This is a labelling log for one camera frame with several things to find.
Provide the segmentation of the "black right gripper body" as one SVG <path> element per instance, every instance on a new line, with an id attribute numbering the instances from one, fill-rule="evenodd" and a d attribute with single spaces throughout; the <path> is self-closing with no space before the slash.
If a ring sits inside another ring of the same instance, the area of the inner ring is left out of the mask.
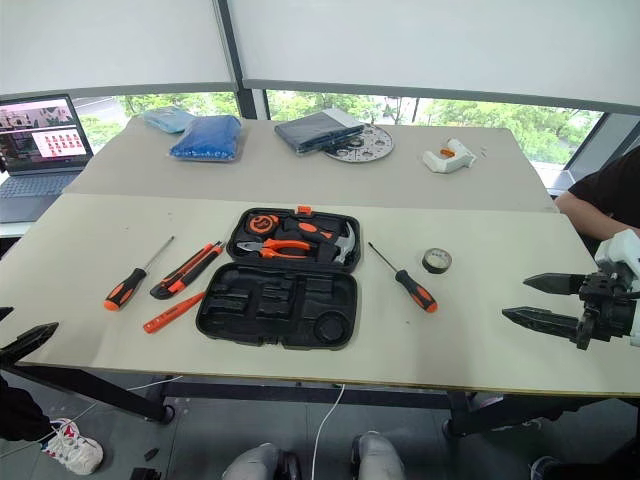
<path id="1" fill-rule="evenodd" d="M 596 272 L 585 277 L 578 295 L 584 301 L 576 327 L 579 349 L 586 350 L 592 340 L 608 342 L 612 337 L 639 342 L 639 291 L 634 280 L 621 273 Z"/>

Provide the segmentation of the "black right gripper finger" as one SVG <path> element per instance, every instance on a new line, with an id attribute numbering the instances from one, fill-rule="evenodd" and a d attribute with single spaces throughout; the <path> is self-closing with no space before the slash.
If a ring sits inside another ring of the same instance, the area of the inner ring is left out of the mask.
<path id="1" fill-rule="evenodd" d="M 543 273 L 526 278 L 523 284 L 549 294 L 574 295 L 583 284 L 583 275 Z"/>
<path id="2" fill-rule="evenodd" d="M 513 323 L 530 330 L 571 341 L 575 341 L 577 337 L 578 319 L 576 317 L 530 306 L 505 308 L 502 314 Z"/>

